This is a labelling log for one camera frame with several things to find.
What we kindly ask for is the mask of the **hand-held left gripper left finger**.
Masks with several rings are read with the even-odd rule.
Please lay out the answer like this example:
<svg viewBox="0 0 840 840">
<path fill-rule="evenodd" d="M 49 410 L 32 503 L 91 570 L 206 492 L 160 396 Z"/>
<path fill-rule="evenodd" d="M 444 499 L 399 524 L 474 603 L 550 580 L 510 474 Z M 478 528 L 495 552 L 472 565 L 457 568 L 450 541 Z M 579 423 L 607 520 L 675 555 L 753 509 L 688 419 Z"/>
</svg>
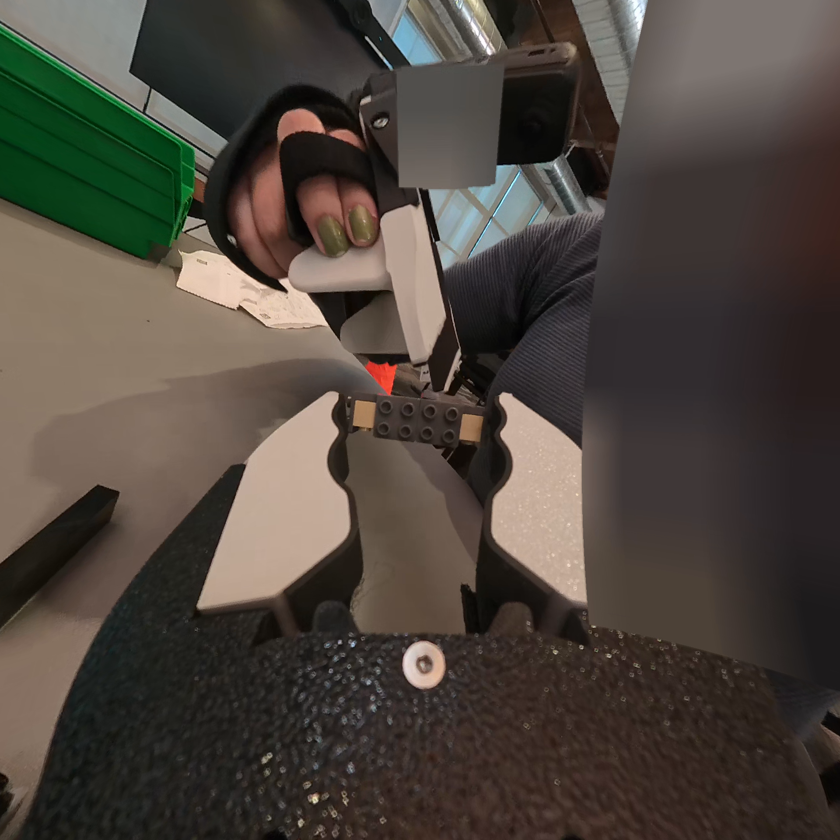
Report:
<svg viewBox="0 0 840 840">
<path fill-rule="evenodd" d="M 282 634 L 355 629 L 363 556 L 347 437 L 345 398 L 327 392 L 247 458 L 199 614 L 269 611 Z"/>
</svg>

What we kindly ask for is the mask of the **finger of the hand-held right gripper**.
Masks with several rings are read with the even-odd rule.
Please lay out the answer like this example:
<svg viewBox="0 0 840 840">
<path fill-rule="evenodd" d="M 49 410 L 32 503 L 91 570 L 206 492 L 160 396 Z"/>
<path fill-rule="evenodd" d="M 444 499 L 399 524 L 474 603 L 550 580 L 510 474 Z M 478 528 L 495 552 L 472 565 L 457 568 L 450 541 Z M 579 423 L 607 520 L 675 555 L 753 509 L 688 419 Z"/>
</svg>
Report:
<svg viewBox="0 0 840 840">
<path fill-rule="evenodd" d="M 438 252 L 439 232 L 434 215 L 434 208 L 428 191 L 419 191 L 418 194 L 422 201 L 428 232 L 432 241 L 432 254 L 434 257 L 438 285 L 445 311 L 444 327 L 437 338 L 433 352 L 427 363 L 427 367 L 430 375 L 430 385 L 432 390 L 434 392 L 446 392 L 451 386 L 455 373 L 458 369 L 460 360 L 460 345 L 448 299 L 445 274 Z"/>
<path fill-rule="evenodd" d="M 443 297 L 424 210 L 405 205 L 384 213 L 381 238 L 408 356 L 425 364 L 443 329 Z"/>
</svg>

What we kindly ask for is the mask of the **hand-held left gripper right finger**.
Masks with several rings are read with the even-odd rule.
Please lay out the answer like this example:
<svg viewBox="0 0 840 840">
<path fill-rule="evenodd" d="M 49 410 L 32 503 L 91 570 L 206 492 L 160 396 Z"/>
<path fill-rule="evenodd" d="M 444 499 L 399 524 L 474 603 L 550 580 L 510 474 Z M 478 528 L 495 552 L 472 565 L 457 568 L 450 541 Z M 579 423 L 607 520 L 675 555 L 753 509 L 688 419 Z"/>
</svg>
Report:
<svg viewBox="0 0 840 840">
<path fill-rule="evenodd" d="M 478 551 L 478 630 L 518 603 L 541 634 L 585 632 L 582 452 L 510 393 L 487 419 L 491 488 Z"/>
</svg>

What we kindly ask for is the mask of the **tan and black brick assembly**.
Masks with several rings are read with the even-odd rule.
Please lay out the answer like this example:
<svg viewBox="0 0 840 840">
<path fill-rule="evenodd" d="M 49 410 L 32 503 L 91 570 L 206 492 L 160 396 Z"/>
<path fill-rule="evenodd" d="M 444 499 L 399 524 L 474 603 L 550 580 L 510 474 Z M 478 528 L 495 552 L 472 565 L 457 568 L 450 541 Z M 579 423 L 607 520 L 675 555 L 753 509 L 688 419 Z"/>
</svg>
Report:
<svg viewBox="0 0 840 840">
<path fill-rule="evenodd" d="M 422 397 L 356 394 L 344 401 L 354 432 L 441 449 L 477 446 L 486 415 L 481 406 Z"/>
</svg>

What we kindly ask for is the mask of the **person's right forearm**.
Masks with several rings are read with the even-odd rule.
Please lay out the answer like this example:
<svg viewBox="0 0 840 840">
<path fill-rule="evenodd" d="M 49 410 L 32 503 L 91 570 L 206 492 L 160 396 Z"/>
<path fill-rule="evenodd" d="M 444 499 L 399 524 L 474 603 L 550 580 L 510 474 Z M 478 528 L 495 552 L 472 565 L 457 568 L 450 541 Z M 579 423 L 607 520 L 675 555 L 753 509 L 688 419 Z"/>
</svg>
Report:
<svg viewBox="0 0 840 840">
<path fill-rule="evenodd" d="M 578 447 L 603 218 L 527 227 L 444 273 L 463 353 L 508 352 L 487 404 L 510 393 Z"/>
</svg>

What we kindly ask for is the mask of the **grey desk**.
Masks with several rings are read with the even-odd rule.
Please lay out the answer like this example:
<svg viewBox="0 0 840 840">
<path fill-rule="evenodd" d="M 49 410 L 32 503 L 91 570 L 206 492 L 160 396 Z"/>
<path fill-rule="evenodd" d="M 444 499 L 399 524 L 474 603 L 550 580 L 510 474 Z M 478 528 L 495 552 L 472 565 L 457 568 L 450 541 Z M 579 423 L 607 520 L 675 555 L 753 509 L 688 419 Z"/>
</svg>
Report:
<svg viewBox="0 0 840 840">
<path fill-rule="evenodd" d="M 23 825 L 56 720 L 133 577 L 225 470 L 325 392 L 377 384 L 330 329 L 268 329 L 176 287 L 182 236 L 136 259 L 2 202 L 1 548 L 90 488 L 112 520 L 2 630 L 2 771 Z"/>
</svg>

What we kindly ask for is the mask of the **person's right hand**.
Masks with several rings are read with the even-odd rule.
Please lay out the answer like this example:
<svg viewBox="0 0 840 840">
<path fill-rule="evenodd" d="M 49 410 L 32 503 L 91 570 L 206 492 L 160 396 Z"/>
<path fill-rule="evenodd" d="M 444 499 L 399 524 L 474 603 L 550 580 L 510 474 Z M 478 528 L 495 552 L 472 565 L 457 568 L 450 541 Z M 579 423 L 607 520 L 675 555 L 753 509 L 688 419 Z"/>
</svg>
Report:
<svg viewBox="0 0 840 840">
<path fill-rule="evenodd" d="M 230 232 L 240 250 L 268 277 L 287 277 L 289 266 L 305 248 L 292 240 L 280 168 L 280 143 L 294 133 L 326 134 L 366 151 L 364 140 L 347 129 L 328 130 L 313 112 L 290 110 L 273 123 L 275 139 L 248 166 L 227 204 Z M 302 219 L 315 246 L 339 258 L 352 248 L 373 246 L 379 237 L 379 212 L 373 196 L 348 178 L 318 175 L 297 189 Z"/>
</svg>

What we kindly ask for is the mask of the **black video conference bar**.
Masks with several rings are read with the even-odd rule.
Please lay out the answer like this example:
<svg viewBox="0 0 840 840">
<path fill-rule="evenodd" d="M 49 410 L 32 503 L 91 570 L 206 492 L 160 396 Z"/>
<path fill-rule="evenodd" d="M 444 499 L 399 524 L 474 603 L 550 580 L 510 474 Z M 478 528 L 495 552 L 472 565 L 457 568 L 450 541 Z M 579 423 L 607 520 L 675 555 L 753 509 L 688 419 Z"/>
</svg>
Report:
<svg viewBox="0 0 840 840">
<path fill-rule="evenodd" d="M 404 65 L 404 55 L 373 15 L 368 1 L 339 2 L 350 19 L 352 27 L 359 32 L 382 57 L 391 69 Z"/>
</svg>

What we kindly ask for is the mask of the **large black display screen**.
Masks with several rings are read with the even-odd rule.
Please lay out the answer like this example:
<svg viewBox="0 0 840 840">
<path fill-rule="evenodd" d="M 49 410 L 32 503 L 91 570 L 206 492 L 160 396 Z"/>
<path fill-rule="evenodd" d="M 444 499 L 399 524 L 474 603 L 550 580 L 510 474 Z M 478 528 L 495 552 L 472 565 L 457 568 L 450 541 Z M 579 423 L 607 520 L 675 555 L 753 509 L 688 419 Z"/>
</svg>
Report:
<svg viewBox="0 0 840 840">
<path fill-rule="evenodd" d="M 148 1 L 129 69 L 229 139 L 279 89 L 346 98 L 387 67 L 340 1 Z"/>
</svg>

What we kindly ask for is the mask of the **white paper sheet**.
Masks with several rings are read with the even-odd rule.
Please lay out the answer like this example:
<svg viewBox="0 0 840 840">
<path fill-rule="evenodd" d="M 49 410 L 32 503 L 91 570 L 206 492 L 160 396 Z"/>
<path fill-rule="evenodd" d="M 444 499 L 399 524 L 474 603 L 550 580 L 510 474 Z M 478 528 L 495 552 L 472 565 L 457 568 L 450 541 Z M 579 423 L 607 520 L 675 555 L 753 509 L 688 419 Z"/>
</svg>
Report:
<svg viewBox="0 0 840 840">
<path fill-rule="evenodd" d="M 269 329 L 328 327 L 320 309 L 286 280 L 274 289 L 250 277 L 227 257 L 209 251 L 181 251 L 176 286 L 230 310 L 242 310 Z"/>
</svg>

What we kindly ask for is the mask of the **long black brick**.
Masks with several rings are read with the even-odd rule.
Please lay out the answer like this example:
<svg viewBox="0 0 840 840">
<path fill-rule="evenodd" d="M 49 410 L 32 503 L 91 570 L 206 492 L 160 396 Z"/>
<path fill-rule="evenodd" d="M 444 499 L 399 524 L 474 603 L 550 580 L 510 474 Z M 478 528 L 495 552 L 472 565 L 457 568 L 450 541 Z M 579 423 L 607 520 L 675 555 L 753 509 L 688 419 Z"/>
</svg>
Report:
<svg viewBox="0 0 840 840">
<path fill-rule="evenodd" d="M 2 627 L 111 521 L 119 495 L 91 488 L 1 562 Z"/>
</svg>

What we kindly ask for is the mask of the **green stacked plastic bins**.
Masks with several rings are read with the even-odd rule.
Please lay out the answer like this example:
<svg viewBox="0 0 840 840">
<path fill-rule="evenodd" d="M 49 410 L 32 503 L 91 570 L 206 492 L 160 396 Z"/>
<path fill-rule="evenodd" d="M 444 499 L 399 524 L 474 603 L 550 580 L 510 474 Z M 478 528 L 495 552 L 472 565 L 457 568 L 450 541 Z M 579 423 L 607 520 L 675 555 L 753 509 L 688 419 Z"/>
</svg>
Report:
<svg viewBox="0 0 840 840">
<path fill-rule="evenodd" d="M 190 144 L 2 27 L 3 200 L 161 259 L 183 230 L 195 174 Z"/>
</svg>

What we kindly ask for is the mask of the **silver ventilation duct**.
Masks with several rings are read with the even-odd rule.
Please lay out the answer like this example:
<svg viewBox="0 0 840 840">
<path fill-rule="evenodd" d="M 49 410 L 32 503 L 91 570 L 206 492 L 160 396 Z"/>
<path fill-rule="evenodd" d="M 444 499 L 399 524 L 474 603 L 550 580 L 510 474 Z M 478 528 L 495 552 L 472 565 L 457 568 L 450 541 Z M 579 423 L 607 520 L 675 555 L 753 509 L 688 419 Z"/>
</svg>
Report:
<svg viewBox="0 0 840 840">
<path fill-rule="evenodd" d="M 442 25 L 476 58 L 495 56 L 508 47 L 485 2 L 431 1 L 428 2 Z"/>
<path fill-rule="evenodd" d="M 561 207 L 568 215 L 592 211 L 565 154 L 543 163 L 523 164 L 521 168 L 532 185 L 539 185 L 551 196 L 555 206 Z"/>
<path fill-rule="evenodd" d="M 605 46 L 596 65 L 618 125 L 623 120 L 647 4 L 647 1 L 605 1 Z"/>
</svg>

